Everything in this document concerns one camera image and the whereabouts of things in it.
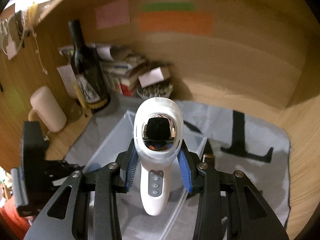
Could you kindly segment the white handheld massager device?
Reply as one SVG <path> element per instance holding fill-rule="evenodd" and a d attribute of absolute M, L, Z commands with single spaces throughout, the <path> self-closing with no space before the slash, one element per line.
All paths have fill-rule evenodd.
<path fill-rule="evenodd" d="M 140 197 L 148 215 L 165 209 L 170 192 L 172 163 L 183 140 L 183 116 L 169 98 L 145 100 L 138 108 L 133 139 L 141 164 Z"/>

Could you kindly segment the clear plastic storage bin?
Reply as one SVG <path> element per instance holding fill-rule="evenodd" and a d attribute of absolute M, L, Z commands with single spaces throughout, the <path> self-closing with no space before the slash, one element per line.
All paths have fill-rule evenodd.
<path fill-rule="evenodd" d="M 129 148 L 134 120 L 135 113 L 126 111 L 87 163 L 85 173 L 115 161 L 119 153 Z M 172 163 L 169 199 L 160 215 L 150 216 L 144 210 L 140 197 L 140 174 L 141 165 L 138 164 L 129 192 L 117 195 L 122 239 L 166 239 L 188 195 L 181 179 L 178 160 Z"/>

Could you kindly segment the grey mat with black letters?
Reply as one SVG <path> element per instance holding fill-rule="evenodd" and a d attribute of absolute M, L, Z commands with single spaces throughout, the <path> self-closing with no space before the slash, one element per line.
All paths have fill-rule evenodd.
<path fill-rule="evenodd" d="M 132 138 L 139 98 L 114 98 L 96 114 L 70 147 L 65 160 L 85 171 L 114 161 Z M 184 119 L 184 139 L 197 154 L 214 155 L 215 168 L 244 172 L 261 192 L 283 226 L 290 214 L 290 141 L 279 127 L 231 109 L 192 101 L 179 101 Z M 128 194 L 117 197 L 123 239 L 191 239 L 195 227 L 198 197 L 189 197 L 174 163 L 168 204 L 159 216 L 148 215 L 139 193 L 136 176 Z"/>

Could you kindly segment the white bowl of stones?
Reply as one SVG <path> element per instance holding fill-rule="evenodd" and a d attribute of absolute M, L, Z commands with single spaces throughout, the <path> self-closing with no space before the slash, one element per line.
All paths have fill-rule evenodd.
<path fill-rule="evenodd" d="M 154 97 L 161 97 L 161 98 L 170 98 L 174 87 L 171 83 L 169 84 L 154 84 L 148 87 L 138 87 L 137 94 L 142 99 L 146 100 L 149 98 Z"/>

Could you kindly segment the white card on bowl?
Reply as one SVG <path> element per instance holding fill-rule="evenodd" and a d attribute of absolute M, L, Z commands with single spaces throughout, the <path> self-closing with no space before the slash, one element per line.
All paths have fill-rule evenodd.
<path fill-rule="evenodd" d="M 169 67 L 157 67 L 138 77 L 142 88 L 162 82 L 171 77 Z"/>

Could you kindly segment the yellow tube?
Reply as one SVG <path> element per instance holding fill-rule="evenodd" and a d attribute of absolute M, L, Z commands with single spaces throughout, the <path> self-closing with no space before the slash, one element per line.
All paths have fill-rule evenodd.
<path fill-rule="evenodd" d="M 80 102 L 80 105 L 83 109 L 84 115 L 85 115 L 85 117 L 87 117 L 87 104 L 86 104 L 86 101 L 85 101 L 84 96 L 82 94 L 82 91 L 80 90 L 80 88 L 77 84 L 74 84 L 73 88 L 74 88 L 76 96 Z"/>

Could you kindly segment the pink thermos cup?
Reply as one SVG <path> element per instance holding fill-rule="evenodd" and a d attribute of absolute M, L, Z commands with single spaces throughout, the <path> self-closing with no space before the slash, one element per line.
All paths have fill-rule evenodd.
<path fill-rule="evenodd" d="M 29 121 L 39 118 L 53 133 L 59 133 L 65 127 L 67 117 L 47 86 L 40 87 L 32 94 L 30 104 Z"/>

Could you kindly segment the white handwritten paper note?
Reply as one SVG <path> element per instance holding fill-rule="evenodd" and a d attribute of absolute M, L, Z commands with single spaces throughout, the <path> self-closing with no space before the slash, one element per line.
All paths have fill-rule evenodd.
<path fill-rule="evenodd" d="M 65 89 L 67 91 L 67 94 L 71 97 L 76 99 L 77 95 L 75 92 L 75 89 L 73 87 L 74 84 L 76 84 L 76 78 L 74 75 L 74 72 L 72 70 L 72 67 L 70 64 L 57 67 L 57 71 L 59 72 L 61 79 L 63 81 L 63 84 L 65 86 Z"/>

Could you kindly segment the dark wine bottle elephant label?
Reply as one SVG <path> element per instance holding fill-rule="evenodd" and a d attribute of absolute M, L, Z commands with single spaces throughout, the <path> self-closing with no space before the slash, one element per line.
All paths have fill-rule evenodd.
<path fill-rule="evenodd" d="M 111 99 L 97 49 L 86 45 L 78 19 L 68 22 L 68 26 L 74 46 L 71 67 L 85 102 L 92 113 L 97 113 L 106 108 Z"/>

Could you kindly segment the orange sticky note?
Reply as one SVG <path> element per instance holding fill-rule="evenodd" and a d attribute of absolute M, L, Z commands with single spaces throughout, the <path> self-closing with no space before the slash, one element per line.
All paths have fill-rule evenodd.
<path fill-rule="evenodd" d="M 152 11 L 139 16 L 140 31 L 175 32 L 210 36 L 214 18 L 210 13 L 195 11 Z"/>

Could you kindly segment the pink sticky note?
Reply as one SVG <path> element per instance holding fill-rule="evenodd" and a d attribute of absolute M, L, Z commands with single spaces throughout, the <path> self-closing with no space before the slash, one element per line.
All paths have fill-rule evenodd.
<path fill-rule="evenodd" d="M 95 8 L 97 29 L 112 28 L 130 23 L 128 0 L 117 0 Z"/>

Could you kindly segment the green sticky note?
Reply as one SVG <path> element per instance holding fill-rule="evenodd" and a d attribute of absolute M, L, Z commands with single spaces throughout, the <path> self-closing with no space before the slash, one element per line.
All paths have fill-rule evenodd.
<path fill-rule="evenodd" d="M 190 2 L 155 2 L 143 5 L 143 12 L 153 11 L 194 11 L 195 5 Z"/>

